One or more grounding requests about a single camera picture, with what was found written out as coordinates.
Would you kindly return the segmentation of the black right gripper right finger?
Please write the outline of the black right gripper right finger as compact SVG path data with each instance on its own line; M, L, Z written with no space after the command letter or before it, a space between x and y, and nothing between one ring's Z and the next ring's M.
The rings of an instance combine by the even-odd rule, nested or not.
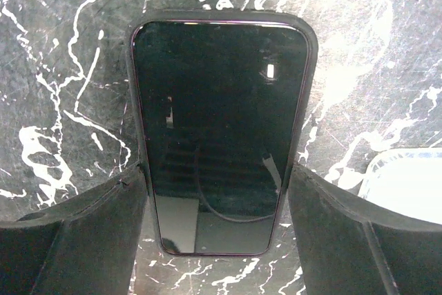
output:
M441 226L382 208L295 163L287 197L308 294L440 294Z

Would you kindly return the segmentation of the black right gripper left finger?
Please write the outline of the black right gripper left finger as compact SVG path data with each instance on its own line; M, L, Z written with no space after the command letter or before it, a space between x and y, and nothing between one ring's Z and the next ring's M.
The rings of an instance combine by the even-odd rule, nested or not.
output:
M127 294L147 198L135 165L74 198L1 222L1 293Z

